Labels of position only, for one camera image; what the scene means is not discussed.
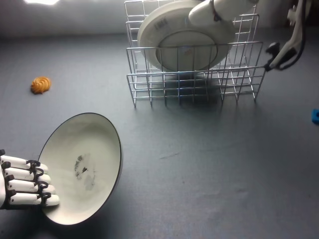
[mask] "plate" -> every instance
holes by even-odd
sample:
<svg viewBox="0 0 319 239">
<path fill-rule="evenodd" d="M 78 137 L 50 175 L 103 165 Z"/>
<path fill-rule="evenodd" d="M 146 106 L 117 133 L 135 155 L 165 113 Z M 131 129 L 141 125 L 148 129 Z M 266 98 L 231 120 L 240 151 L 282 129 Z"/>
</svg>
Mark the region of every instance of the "plate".
<svg viewBox="0 0 319 239">
<path fill-rule="evenodd" d="M 199 3 L 197 0 L 171 2 L 154 10 L 143 21 L 138 32 L 139 47 L 160 47 L 142 49 L 153 66 L 169 72 L 204 70 L 227 56 L 230 47 L 225 43 L 235 38 L 233 22 L 220 21 L 210 27 L 192 25 L 188 15 Z M 196 47 L 177 50 L 178 46 Z"/>
<path fill-rule="evenodd" d="M 72 225 L 95 214 L 119 181 L 122 150 L 118 133 L 102 115 L 84 113 L 60 125 L 46 142 L 39 161 L 49 175 L 60 204 L 43 208 L 52 221 Z"/>
</svg>

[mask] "swirl-shaped orange object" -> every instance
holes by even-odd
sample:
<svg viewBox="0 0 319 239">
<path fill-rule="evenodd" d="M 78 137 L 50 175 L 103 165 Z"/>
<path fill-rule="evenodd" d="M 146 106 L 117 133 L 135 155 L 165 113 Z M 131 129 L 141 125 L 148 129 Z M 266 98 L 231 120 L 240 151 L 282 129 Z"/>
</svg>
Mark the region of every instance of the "swirl-shaped orange object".
<svg viewBox="0 0 319 239">
<path fill-rule="evenodd" d="M 34 79 L 31 84 L 31 91 L 34 94 L 43 94 L 51 87 L 51 80 L 45 76 L 40 76 Z"/>
</svg>

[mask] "blue object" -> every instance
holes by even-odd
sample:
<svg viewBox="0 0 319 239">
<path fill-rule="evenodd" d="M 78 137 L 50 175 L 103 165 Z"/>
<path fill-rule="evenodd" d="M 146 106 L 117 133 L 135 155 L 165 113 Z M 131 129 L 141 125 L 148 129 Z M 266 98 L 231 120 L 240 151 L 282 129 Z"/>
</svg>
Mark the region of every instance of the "blue object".
<svg viewBox="0 0 319 239">
<path fill-rule="evenodd" d="M 313 113 L 311 115 L 311 119 L 312 119 L 313 123 L 319 124 L 319 110 L 317 110 L 317 109 L 313 110 Z"/>
</svg>

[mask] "gray table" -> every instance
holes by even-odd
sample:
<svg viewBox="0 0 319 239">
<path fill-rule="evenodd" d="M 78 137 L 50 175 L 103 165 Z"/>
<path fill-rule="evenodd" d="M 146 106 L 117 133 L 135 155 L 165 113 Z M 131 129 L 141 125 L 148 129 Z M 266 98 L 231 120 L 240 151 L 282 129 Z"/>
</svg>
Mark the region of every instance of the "gray table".
<svg viewBox="0 0 319 239">
<path fill-rule="evenodd" d="M 37 210 L 1 211 L 0 238 L 317 239 L 316 32 L 294 68 L 266 75 L 257 104 L 243 96 L 223 108 L 170 100 L 134 109 L 125 35 L 2 42 L 0 148 L 37 159 L 62 122 L 97 112 L 118 129 L 124 166 L 113 197 L 90 220 L 63 227 Z M 288 37 L 259 30 L 257 39 Z M 40 75 L 53 79 L 52 89 L 34 96 L 29 85 Z"/>
</svg>

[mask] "metal wire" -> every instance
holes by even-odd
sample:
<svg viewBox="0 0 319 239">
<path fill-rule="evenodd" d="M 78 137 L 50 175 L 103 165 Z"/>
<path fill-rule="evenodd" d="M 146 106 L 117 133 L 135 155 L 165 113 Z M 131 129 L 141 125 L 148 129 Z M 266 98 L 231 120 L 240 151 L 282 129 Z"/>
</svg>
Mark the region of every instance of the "metal wire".
<svg viewBox="0 0 319 239">
<path fill-rule="evenodd" d="M 261 84 L 265 76 L 265 69 L 258 65 L 263 43 L 254 41 L 259 16 L 254 7 L 249 14 L 240 15 L 234 19 L 236 42 L 208 46 L 181 47 L 138 47 L 137 33 L 144 19 L 156 8 L 175 0 L 131 0 L 125 2 L 127 15 L 127 35 L 130 48 L 127 48 L 127 58 L 130 74 L 127 81 L 133 104 L 137 100 L 163 99 L 166 104 L 168 98 L 190 98 L 193 102 L 203 98 L 207 101 L 216 95 L 221 96 L 222 103 L 226 96 L 234 96 L 236 102 L 240 95 L 252 95 L 257 99 Z M 228 56 L 216 66 L 211 66 L 216 56 L 212 49 L 227 46 Z M 206 69 L 195 69 L 195 50 L 206 47 L 210 50 Z M 177 71 L 165 72 L 162 64 L 162 51 L 176 52 Z M 179 71 L 179 53 L 182 50 L 192 51 L 192 70 Z M 160 67 L 156 68 L 143 56 L 147 51 L 157 51 Z"/>
</svg>

